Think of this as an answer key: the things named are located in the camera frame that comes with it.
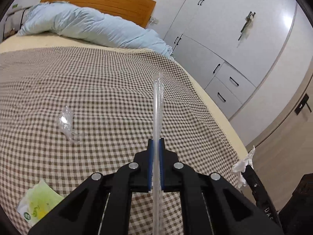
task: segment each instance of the silver screw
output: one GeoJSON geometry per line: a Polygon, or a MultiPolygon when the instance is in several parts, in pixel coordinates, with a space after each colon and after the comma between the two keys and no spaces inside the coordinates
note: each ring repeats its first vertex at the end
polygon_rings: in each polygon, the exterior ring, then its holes
{"type": "Polygon", "coordinates": [[[219,180],[221,178],[221,175],[218,173],[212,173],[211,174],[211,179],[213,180],[219,180]]]}
{"type": "Polygon", "coordinates": [[[176,169],[182,169],[184,165],[182,163],[174,163],[174,168],[176,169]]]}
{"type": "Polygon", "coordinates": [[[96,172],[96,173],[94,173],[94,174],[92,174],[91,175],[91,178],[93,179],[93,180],[99,180],[99,179],[101,179],[101,174],[99,173],[99,172],[96,172]]]}
{"type": "Polygon", "coordinates": [[[138,163],[130,163],[130,164],[128,165],[128,167],[129,167],[130,169],[137,169],[137,168],[139,167],[139,164],[138,164],[138,163]]]}

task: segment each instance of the plaid blanket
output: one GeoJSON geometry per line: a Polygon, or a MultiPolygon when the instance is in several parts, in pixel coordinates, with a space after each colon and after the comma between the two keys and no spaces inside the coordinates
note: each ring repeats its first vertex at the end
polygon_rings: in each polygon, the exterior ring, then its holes
{"type": "MultiPolygon", "coordinates": [[[[152,75],[164,73],[161,136],[197,172],[235,184],[238,161],[188,75],[155,52],[56,47],[0,55],[0,204],[22,234],[15,206],[44,179],[66,196],[93,172],[109,174],[146,150],[153,130],[152,75]],[[70,142],[56,120],[64,106],[82,135],[70,142]]],[[[183,234],[178,193],[164,194],[166,234],[183,234]]],[[[152,234],[152,197],[133,194],[129,234],[152,234]]]]}

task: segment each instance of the white wardrobe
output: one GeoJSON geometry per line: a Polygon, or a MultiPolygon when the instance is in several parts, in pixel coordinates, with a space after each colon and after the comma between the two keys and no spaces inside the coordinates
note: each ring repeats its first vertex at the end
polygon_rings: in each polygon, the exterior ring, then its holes
{"type": "Polygon", "coordinates": [[[164,41],[229,119],[277,59],[295,8],[295,0],[186,0],[164,41]]]}

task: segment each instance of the wooden headboard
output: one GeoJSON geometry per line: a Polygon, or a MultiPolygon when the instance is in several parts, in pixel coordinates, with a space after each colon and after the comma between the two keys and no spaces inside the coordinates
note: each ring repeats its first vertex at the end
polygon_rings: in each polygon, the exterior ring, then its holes
{"type": "Polygon", "coordinates": [[[67,1],[80,7],[90,7],[113,16],[120,16],[145,28],[154,6],[153,0],[41,0],[41,2],[67,1]]]}

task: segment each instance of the green object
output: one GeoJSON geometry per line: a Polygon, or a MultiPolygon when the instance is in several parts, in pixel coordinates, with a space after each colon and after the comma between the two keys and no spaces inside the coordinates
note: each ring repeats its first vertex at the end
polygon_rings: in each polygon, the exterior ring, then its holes
{"type": "Polygon", "coordinates": [[[44,180],[28,189],[17,206],[17,211],[31,225],[35,225],[64,198],[53,191],[44,180]]]}

